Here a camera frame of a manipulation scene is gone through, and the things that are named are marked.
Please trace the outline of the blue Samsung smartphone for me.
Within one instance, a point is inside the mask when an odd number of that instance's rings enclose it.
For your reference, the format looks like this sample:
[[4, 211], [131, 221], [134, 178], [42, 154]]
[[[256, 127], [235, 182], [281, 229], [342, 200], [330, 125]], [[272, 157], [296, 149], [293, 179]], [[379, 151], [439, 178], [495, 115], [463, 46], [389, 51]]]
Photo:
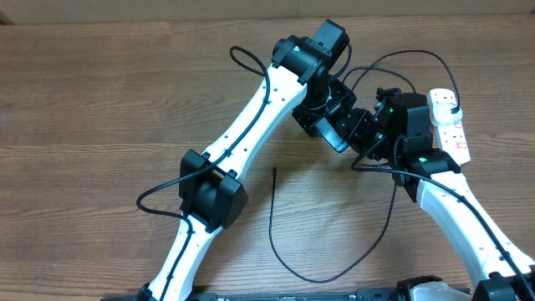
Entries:
[[327, 119], [319, 120], [316, 123], [316, 129], [336, 152], [342, 153], [349, 147], [348, 142], [339, 136]]

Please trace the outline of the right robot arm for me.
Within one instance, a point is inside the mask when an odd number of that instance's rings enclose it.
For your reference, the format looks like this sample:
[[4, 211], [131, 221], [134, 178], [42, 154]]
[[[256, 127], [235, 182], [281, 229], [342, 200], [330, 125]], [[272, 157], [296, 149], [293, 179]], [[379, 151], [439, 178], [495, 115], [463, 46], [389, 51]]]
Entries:
[[359, 158], [386, 160], [386, 173], [440, 227], [462, 261], [474, 300], [532, 300], [534, 261], [516, 247], [476, 199], [461, 172], [470, 155], [459, 98], [378, 89], [373, 112], [350, 105], [332, 117]]

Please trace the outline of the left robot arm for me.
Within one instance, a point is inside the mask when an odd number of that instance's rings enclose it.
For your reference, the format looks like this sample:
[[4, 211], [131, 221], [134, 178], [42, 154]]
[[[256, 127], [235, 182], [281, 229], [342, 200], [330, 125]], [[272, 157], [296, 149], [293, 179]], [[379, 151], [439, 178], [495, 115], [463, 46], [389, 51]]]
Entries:
[[330, 74], [342, 52], [351, 52], [345, 29], [326, 20], [313, 37], [280, 39], [272, 62], [257, 74], [262, 83], [230, 127], [202, 153], [183, 156], [177, 179], [142, 193], [147, 197], [179, 186], [182, 199], [175, 241], [157, 276], [137, 294], [139, 300], [185, 300], [214, 238], [229, 228], [247, 203], [242, 184], [257, 153], [286, 115], [311, 136], [337, 145], [328, 117], [354, 103], [354, 95]]

